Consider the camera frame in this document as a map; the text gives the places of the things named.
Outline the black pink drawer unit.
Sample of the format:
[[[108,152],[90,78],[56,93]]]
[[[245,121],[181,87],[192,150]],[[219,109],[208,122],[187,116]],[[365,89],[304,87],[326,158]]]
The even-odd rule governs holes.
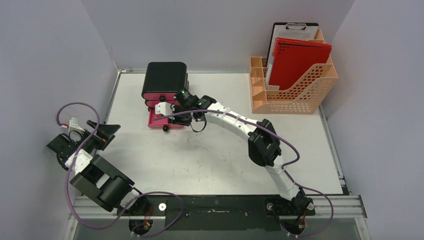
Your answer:
[[[181,61],[153,61],[148,63],[141,97],[148,108],[147,126],[151,129],[183,129],[182,125],[169,123],[167,119],[154,120],[157,117],[155,107],[159,103],[174,103],[174,95],[182,88],[189,88],[187,65]]]

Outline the orange plastic file organizer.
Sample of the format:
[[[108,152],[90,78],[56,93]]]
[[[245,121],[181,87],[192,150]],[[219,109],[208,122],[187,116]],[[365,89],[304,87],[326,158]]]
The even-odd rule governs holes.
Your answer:
[[[332,58],[312,65],[289,89],[266,89],[265,57],[250,57],[249,88],[253,114],[313,114],[339,76]]]

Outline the thick red binder folder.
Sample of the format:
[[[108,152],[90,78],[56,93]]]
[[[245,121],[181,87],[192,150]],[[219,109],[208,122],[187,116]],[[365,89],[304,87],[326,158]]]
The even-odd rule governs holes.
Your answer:
[[[277,37],[268,66],[267,88],[288,90],[312,65],[325,64],[331,51],[332,45],[327,43]]]

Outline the black clipboard with paper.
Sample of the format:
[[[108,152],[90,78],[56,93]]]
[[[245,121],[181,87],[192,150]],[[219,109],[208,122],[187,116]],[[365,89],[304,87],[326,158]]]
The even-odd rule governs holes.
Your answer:
[[[313,40],[318,28],[319,24],[313,22],[275,22],[271,31],[266,66],[273,60],[272,50],[276,38]]]

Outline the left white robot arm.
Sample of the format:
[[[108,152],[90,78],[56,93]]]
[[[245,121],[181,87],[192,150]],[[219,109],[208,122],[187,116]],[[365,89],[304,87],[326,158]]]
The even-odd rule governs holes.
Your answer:
[[[70,184],[83,195],[108,212],[125,207],[130,201],[131,211],[141,216],[149,210],[149,201],[139,196],[141,192],[134,188],[135,183],[99,154],[91,155],[95,150],[103,151],[120,128],[119,124],[100,124],[90,137],[87,129],[79,127],[79,141],[62,133],[47,147],[56,154],[63,169],[68,170],[75,161],[72,168],[75,175]]]

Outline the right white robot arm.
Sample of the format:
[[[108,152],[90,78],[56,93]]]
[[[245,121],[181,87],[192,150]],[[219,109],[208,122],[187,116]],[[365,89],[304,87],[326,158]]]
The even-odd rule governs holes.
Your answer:
[[[288,163],[282,156],[281,139],[269,120],[250,119],[210,96],[199,98],[192,95],[186,88],[178,91],[172,102],[160,102],[155,107],[155,114],[165,116],[170,124],[190,126],[192,121],[204,122],[232,132],[247,143],[250,160],[270,175],[278,195],[283,199],[282,207],[286,213],[304,215],[307,211],[314,211],[312,199],[285,170]]]

